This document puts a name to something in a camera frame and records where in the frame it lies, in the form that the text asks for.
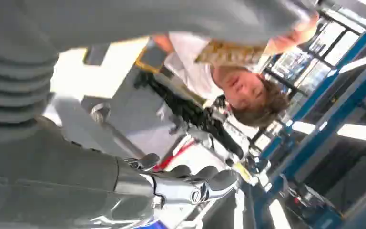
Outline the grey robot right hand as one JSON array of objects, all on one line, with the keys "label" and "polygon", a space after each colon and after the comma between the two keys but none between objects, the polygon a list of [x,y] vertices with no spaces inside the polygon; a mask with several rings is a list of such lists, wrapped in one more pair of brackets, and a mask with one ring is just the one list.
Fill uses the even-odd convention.
[{"label": "grey robot right hand", "polygon": [[0,0],[0,229],[132,229],[239,181],[211,167],[148,172],[65,140],[42,116],[61,52],[167,31],[250,46],[315,14],[310,0]]}]

